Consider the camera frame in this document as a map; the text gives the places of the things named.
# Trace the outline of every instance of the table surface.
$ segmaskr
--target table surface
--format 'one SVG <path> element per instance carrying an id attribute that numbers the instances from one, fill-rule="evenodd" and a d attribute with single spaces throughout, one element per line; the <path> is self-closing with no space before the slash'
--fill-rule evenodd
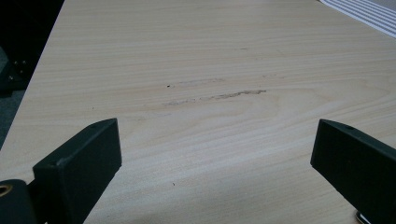
<path id="1" fill-rule="evenodd" d="M 314 0 L 66 0 L 0 179 L 118 118 L 85 223 L 357 223 L 310 165 L 319 119 L 396 146 L 396 42 Z"/>

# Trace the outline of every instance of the screw hole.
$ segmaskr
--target screw hole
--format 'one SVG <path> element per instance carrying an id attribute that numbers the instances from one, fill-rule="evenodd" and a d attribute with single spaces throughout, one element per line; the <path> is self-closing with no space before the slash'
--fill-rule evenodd
<path id="1" fill-rule="evenodd" d="M 0 185 L 0 197 L 5 196 L 12 190 L 12 185 Z"/>

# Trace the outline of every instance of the light wood surface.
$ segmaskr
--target light wood surface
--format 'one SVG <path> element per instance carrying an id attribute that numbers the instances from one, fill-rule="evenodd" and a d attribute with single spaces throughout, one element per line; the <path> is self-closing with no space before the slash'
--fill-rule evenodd
<path id="1" fill-rule="evenodd" d="M 395 39 L 314 0 L 65 0 L 0 179 L 118 118 L 85 223 L 357 223 L 309 164 L 319 119 L 396 146 Z"/>

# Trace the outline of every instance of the gray floor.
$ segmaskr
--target gray floor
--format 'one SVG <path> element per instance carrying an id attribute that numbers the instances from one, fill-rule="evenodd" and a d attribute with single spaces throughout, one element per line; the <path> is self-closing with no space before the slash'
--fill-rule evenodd
<path id="1" fill-rule="evenodd" d="M 0 148 L 6 139 L 9 127 L 14 120 L 18 107 L 23 98 L 24 91 L 14 91 L 11 96 L 0 96 Z"/>

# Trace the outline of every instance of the white striped object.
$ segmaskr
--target white striped object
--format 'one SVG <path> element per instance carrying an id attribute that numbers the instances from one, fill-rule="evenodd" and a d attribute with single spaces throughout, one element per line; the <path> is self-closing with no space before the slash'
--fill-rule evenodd
<path id="1" fill-rule="evenodd" d="M 320 0 L 323 4 L 396 38 L 396 11 L 369 0 Z"/>

